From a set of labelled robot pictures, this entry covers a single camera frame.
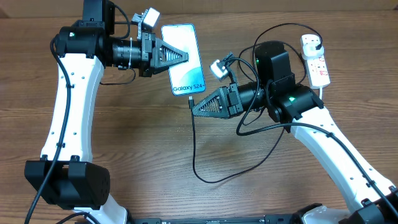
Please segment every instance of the wall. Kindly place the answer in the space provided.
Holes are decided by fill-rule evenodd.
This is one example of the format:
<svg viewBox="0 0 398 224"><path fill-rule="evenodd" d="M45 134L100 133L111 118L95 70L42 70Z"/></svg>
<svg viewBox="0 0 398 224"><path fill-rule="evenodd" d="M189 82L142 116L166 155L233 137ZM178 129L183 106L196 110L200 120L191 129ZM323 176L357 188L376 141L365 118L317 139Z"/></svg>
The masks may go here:
<svg viewBox="0 0 398 224"><path fill-rule="evenodd" d="M398 0L114 0L127 14L154 7L162 14L269 11L390 10ZM0 0L0 17L81 16L83 0Z"/></svg>

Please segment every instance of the wooden tabletop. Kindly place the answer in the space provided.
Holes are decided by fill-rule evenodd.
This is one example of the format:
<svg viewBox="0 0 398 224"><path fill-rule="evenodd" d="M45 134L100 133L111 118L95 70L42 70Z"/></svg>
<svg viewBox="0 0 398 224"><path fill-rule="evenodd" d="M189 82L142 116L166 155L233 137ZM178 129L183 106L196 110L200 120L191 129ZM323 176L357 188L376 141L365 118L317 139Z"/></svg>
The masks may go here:
<svg viewBox="0 0 398 224"><path fill-rule="evenodd" d="M57 64L49 44L62 26L77 19L0 20L0 223L22 223L36 193L25 180L24 165L39 158L52 120ZM331 78L324 89L326 107L365 159L398 183L397 21L397 11L168 15L155 31L159 36L164 24L194 23L207 85L205 93L194 96L198 101L228 84L207 69L215 59L229 51L237 55L276 24L300 22L315 28L324 40ZM122 34L126 28L117 30ZM262 40L283 40L299 49L299 39L307 33L302 27L285 26ZM290 54L290 61L299 79L303 68L296 55ZM130 72L107 68L103 81L130 77ZM247 82L240 73L238 79ZM110 171L111 194L135 218L262 216L294 212L314 202L346 208L328 174L291 134L285 134L254 171L220 184L199 181L192 172L187 100L173 96L167 72L98 90L94 163ZM206 180L257 164L280 133L238 137L239 119L196 119L197 171ZM272 121L264 113L251 128L268 124ZM55 223L68 214L40 199L31 223Z"/></svg>

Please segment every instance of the smartphone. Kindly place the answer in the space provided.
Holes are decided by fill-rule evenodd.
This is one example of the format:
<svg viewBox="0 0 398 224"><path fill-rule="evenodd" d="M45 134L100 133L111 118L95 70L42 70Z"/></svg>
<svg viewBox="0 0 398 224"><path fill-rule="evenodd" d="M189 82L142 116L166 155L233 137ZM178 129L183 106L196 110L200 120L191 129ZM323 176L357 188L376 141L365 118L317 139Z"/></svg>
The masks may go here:
<svg viewBox="0 0 398 224"><path fill-rule="evenodd" d="M172 93L179 96L205 91L205 76L201 67L197 35L193 24L163 26L162 38L166 43L189 55L187 62L169 68Z"/></svg>

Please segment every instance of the power strip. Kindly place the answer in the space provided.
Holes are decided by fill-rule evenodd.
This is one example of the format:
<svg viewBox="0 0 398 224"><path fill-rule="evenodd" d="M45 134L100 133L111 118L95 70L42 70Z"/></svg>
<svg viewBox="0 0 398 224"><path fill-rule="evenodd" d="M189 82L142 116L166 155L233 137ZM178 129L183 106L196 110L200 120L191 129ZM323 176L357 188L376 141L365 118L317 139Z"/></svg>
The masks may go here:
<svg viewBox="0 0 398 224"><path fill-rule="evenodd" d="M301 36L300 43L303 49L306 44L319 44L320 39L317 35L305 34ZM328 68L326 66L324 55L312 59L304 59L304 61L307 68L308 80L310 81L311 89L320 89L321 91L322 88L330 84Z"/></svg>

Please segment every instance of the robotic arm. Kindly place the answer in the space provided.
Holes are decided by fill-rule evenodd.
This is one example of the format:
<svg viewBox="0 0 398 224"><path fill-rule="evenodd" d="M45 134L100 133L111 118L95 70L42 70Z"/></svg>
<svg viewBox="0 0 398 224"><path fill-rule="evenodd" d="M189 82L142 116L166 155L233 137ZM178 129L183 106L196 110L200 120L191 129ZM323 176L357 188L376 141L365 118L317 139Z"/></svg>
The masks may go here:
<svg viewBox="0 0 398 224"><path fill-rule="evenodd" d="M125 224L131 222L131 217L109 194L108 170L92 164L91 124L100 80L110 66L120 70L138 68L140 77L151 77L188 61L188 54L155 37L152 28L159 12L153 8L132 18L131 23L138 26L137 40L111 37L114 10L115 5L108 0L85 0L83 19L62 27L53 40L55 54L66 74L58 65L58 90L50 132L40 160L26 162L25 177L49 204L88 212L100 223ZM69 112L63 135L65 111ZM63 135L62 148L56 158L60 135ZM39 191L53 161L55 167L50 178Z"/></svg>
<svg viewBox="0 0 398 224"><path fill-rule="evenodd" d="M392 203L393 207L398 207L395 185L347 140L322 100L309 87L295 83L284 45L278 42L262 44L255 55L260 82L258 92L256 82L238 85L229 67L233 58L229 54L210 65L220 81L230 77L229 87L220 87L197 105L191 105L193 115L230 119L251 108L259 110L265 106L275 122L282 123L281 126L308 147L339 188L349 211L314 208L302 216L303 223L387 223L395 220L394 212L387 206ZM327 130L328 134L309 126ZM348 152L329 134L339 139Z"/></svg>

